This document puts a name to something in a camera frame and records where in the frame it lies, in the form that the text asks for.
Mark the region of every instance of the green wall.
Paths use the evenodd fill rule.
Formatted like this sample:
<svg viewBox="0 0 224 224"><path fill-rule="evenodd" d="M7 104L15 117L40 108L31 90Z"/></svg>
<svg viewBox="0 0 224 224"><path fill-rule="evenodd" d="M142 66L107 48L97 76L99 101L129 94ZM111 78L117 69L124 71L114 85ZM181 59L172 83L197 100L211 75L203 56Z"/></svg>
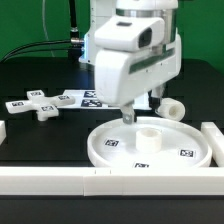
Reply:
<svg viewBox="0 0 224 224"><path fill-rule="evenodd" d="M76 3L79 29L84 34L89 24L89 0L76 0ZM183 57L206 60L224 74L223 11L223 0L180 1L177 25L182 37ZM69 38L69 19L68 0L46 0L50 40ZM42 0L0 1L0 57L18 46L44 40ZM66 56L66 53L55 55Z"/></svg>

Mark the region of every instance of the wire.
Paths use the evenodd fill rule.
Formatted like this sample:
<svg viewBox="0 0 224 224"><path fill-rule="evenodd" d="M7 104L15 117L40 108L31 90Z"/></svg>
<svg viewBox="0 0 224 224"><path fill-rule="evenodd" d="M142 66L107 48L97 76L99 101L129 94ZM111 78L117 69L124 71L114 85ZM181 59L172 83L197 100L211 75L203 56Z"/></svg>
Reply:
<svg viewBox="0 0 224 224"><path fill-rule="evenodd" d="M42 1L42 25L43 25L43 30L44 30L44 35L47 41L49 41L49 36L47 32L47 25L46 25L46 1Z"/></svg>
<svg viewBox="0 0 224 224"><path fill-rule="evenodd" d="M67 51L69 49L71 49L71 48L38 49L38 50L28 50L28 51L17 52L17 53L9 55L8 57L5 57L4 59L2 59L0 61L0 63L4 63L9 58L20 55L20 54L36 53L36 52L43 52L43 51Z"/></svg>
<svg viewBox="0 0 224 224"><path fill-rule="evenodd" d="M27 44L27 45L23 45L21 47L18 47L12 51L10 51L9 53L7 53L2 60L0 61L0 63L4 62L5 58L8 58L11 54L15 54L19 51L22 51L24 49L27 48L31 48L31 47L37 47L37 46L46 46L46 45L57 45L57 44L70 44L71 40L55 40L55 41L43 41L43 42L36 42L36 43L31 43L31 44Z"/></svg>

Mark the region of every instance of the black cable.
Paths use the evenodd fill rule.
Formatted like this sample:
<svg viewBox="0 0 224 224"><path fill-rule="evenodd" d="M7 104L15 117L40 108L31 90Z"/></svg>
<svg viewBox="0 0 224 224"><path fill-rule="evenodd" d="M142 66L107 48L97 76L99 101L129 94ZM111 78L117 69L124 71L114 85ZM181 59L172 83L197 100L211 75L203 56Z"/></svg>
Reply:
<svg viewBox="0 0 224 224"><path fill-rule="evenodd" d="M71 21L71 27L76 28L77 27L77 21L76 21L76 3L75 0L69 0L69 9L70 9L70 21Z"/></svg>
<svg viewBox="0 0 224 224"><path fill-rule="evenodd" d="M0 63L4 63L9 58L20 55L20 54L36 53L36 52L42 52L42 51L67 51L69 49L71 49L71 48L38 49L38 50L28 50L28 51L16 52L16 53L10 54L8 57L5 57L4 59L2 59L0 61Z"/></svg>
<svg viewBox="0 0 224 224"><path fill-rule="evenodd" d="M31 44L26 44L23 45L21 47L18 47L12 51L10 51L9 53L7 53L2 60L0 61L0 63L2 63L2 61L4 62L4 59L7 58L11 55L11 54L15 54L16 52L19 52L21 50L27 49L27 48L31 48L31 47L37 47L37 46L45 46L45 45L56 45L56 44L70 44L71 40L55 40L55 41L43 41L43 42L36 42L36 43L31 43Z"/></svg>

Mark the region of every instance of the white circular tray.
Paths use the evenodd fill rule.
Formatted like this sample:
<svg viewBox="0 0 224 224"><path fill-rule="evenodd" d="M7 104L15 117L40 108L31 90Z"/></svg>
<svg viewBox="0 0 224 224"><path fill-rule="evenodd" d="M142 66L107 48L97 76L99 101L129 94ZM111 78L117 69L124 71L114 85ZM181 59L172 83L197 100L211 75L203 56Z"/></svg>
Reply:
<svg viewBox="0 0 224 224"><path fill-rule="evenodd" d="M142 128L161 131L159 152L136 149L136 132ZM212 151L202 133L189 125L138 117L132 125L118 119L94 129L88 138L88 156L96 167L179 168L209 166Z"/></svg>

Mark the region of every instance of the white cross-shaped piece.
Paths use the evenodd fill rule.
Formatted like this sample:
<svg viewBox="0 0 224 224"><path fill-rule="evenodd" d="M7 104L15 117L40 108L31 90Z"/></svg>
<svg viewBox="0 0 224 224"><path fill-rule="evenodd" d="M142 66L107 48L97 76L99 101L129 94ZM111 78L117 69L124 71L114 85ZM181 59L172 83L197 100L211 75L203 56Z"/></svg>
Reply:
<svg viewBox="0 0 224 224"><path fill-rule="evenodd" d="M56 107L71 105L75 103L75 98L68 95L45 97L42 90L28 91L28 100L7 102L6 107L11 114L36 110L39 121L46 121L49 117L59 115Z"/></svg>

